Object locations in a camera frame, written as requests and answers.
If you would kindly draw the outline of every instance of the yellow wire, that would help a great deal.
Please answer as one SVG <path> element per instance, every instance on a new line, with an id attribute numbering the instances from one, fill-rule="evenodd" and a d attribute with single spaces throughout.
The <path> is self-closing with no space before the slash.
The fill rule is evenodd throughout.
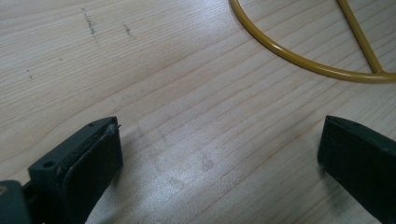
<path id="1" fill-rule="evenodd" d="M 358 43 L 361 46 L 361 51 L 363 51 L 364 56 L 366 57 L 367 62 L 370 64 L 370 67 L 372 68 L 373 72 L 376 74 L 383 72 L 381 64 L 379 63 L 378 59 L 375 57 L 375 54 L 369 42 L 367 41 L 363 30 L 359 26 L 358 21 L 353 15 L 352 9 L 350 9 L 349 4 L 347 3 L 347 0 L 338 0 L 338 4 L 340 5 L 340 8 L 343 10 L 346 20 L 350 25 L 350 29 L 352 30 L 353 34 L 358 40 Z"/>
<path id="2" fill-rule="evenodd" d="M 306 59 L 294 52 L 285 49 L 281 45 L 277 44 L 274 40 L 265 35 L 259 28 L 257 28 L 253 22 L 248 18 L 238 0 L 230 0 L 233 11 L 241 21 L 242 25 L 247 29 L 247 31 L 256 38 L 260 43 L 262 43 L 269 50 L 279 55 L 280 57 L 288 60 L 291 63 L 295 63 L 302 68 L 308 69 L 310 71 L 328 76 L 340 78 L 349 81 L 359 81 L 359 82 L 396 82 L 396 74 L 387 73 L 381 70 L 379 73 L 362 73 L 362 72 L 352 72 L 343 69 L 338 69 L 330 67 L 322 63 L 316 63 L 311 60 Z"/>

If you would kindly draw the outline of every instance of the light wood surface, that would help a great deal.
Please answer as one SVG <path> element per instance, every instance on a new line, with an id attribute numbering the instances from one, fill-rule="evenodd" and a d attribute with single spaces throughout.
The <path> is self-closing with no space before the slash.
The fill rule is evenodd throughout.
<path id="1" fill-rule="evenodd" d="M 333 0 L 241 0 L 280 44 L 370 69 Z M 350 5 L 396 72 L 396 3 Z M 396 85 L 308 72 L 227 0 L 0 2 L 0 179 L 117 116 L 124 168 L 89 223 L 376 223 L 317 164 L 326 115 L 396 139 Z"/>

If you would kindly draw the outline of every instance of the table surface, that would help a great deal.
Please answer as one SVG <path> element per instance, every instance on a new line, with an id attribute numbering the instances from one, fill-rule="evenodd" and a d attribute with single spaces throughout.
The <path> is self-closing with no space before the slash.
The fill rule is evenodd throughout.
<path id="1" fill-rule="evenodd" d="M 396 71 L 396 2 L 349 1 Z M 333 0 L 241 0 L 270 37 L 370 72 Z M 227 0 L 0 2 L 0 179 L 117 116 L 124 167 L 88 223 L 376 223 L 318 167 L 326 115 L 396 139 L 396 85 L 276 56 Z"/>

